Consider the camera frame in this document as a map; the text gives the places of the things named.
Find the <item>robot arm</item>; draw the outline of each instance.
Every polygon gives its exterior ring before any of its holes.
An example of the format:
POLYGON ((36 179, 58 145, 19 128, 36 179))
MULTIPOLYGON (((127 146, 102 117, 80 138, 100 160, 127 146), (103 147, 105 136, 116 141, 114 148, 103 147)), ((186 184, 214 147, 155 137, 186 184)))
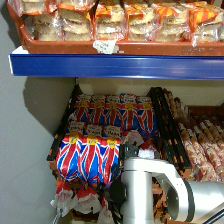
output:
MULTIPOLYGON (((154 223, 152 177, 165 191, 173 220, 203 223, 224 208, 223 183, 185 181, 166 161, 129 158, 121 175, 126 188, 126 201, 121 207, 123 224, 154 223)), ((216 223, 224 223, 224 218, 216 223)))

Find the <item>shelf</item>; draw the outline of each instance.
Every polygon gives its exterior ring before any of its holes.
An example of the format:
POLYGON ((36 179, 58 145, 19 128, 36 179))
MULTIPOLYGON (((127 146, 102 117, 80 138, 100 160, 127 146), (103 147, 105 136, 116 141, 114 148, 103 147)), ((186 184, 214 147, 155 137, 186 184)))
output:
POLYGON ((224 80, 224 57, 29 54, 9 55, 15 76, 224 80))

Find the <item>shelf label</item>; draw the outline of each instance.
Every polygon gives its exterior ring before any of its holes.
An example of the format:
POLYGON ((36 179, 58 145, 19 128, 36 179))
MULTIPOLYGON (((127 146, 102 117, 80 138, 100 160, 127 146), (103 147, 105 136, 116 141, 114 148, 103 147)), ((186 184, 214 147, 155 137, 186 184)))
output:
POLYGON ((103 53, 103 54, 112 54, 116 53, 116 44, 117 40, 95 40, 93 42, 93 47, 97 49, 98 53, 103 53))

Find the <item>orange tray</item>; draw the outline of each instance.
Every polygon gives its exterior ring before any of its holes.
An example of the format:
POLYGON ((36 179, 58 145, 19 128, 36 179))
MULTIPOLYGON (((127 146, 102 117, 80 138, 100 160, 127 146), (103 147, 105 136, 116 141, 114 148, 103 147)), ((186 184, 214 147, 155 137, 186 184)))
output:
MULTIPOLYGON (((38 41, 26 31, 22 17, 9 6, 22 46, 32 54, 98 54, 93 41, 38 41)), ((122 55, 170 55, 170 56, 224 56, 224 42, 201 43, 192 47, 190 42, 127 42, 120 41, 117 54, 122 55)))

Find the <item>packaged snack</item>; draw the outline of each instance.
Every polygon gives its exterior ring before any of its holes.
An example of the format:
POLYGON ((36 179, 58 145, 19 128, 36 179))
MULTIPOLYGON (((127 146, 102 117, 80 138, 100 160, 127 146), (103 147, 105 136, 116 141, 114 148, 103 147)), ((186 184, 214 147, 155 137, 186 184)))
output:
POLYGON ((62 23, 58 12, 32 16, 34 39, 39 41, 61 41, 62 23))
POLYGON ((120 94, 122 128, 124 131, 138 129, 138 109, 134 94, 120 94))
POLYGON ((155 137, 157 121, 150 97, 137 97, 139 132, 144 139, 155 137))
POLYGON ((123 40, 126 20, 119 0, 100 0, 95 13, 95 40, 123 40))
POLYGON ((93 95, 89 105, 89 123, 104 125, 105 96, 93 95))
POLYGON ((89 12, 61 9, 65 41, 90 41, 92 39, 92 24, 89 12))
POLYGON ((178 3, 152 4, 154 12, 159 15, 161 27, 156 41, 170 42, 189 39, 188 9, 178 3))
POLYGON ((62 181, 57 187, 55 200, 51 201, 51 205, 57 208, 58 217, 65 216, 75 205, 72 199, 73 191, 68 183, 79 176, 78 162, 82 140, 82 134, 77 132, 65 135, 57 154, 57 169, 62 181))
POLYGON ((87 122, 89 119, 89 104, 91 96, 80 94, 74 106, 74 116, 76 121, 87 122))
POLYGON ((153 8, 144 1, 125 0, 125 14, 128 24, 128 40, 152 40, 156 30, 153 8))
POLYGON ((18 16, 46 14, 57 9, 56 0, 9 0, 8 3, 18 16))
POLYGON ((119 96, 106 96, 104 114, 105 125, 121 126, 121 103, 119 96))
POLYGON ((101 172, 99 180, 108 184, 111 181, 112 174, 118 166, 120 138, 103 138, 100 146, 100 156, 102 159, 101 172))
POLYGON ((94 4, 94 0, 59 0, 57 7, 59 9, 88 11, 94 4))
POLYGON ((192 31, 192 45, 199 42, 219 41, 219 29, 223 23, 223 9, 207 2, 183 4, 188 7, 189 22, 192 31))

